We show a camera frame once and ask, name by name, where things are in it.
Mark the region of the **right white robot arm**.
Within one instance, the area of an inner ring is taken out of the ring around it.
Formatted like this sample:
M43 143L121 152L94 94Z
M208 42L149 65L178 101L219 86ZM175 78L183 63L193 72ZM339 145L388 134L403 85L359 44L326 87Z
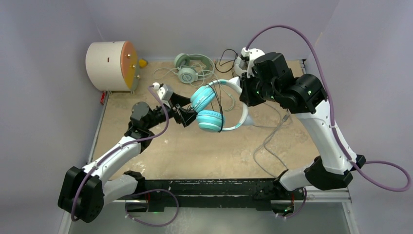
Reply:
M366 159L345 141L320 79L311 74L294 76L281 53L254 49L244 52L240 60L241 102L247 106L278 103L302 123L319 152L310 164L282 172L275 179L274 194L286 198L306 186L324 191L346 188L353 180L352 171Z

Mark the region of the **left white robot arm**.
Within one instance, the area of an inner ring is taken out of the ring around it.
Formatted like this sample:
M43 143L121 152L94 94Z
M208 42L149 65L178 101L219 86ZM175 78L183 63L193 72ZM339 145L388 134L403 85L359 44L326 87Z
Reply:
M175 206L179 206L172 192L149 187L140 172L126 171L120 178L111 179L167 130L170 119L185 127L195 120L196 111L186 109L190 104L188 97L165 91L157 91L153 96L159 103L155 108L144 101L133 105L127 130L111 149L89 164L81 168L73 166L66 172L57 205L70 214L71 221L90 223L107 204L127 196L152 202L168 194Z

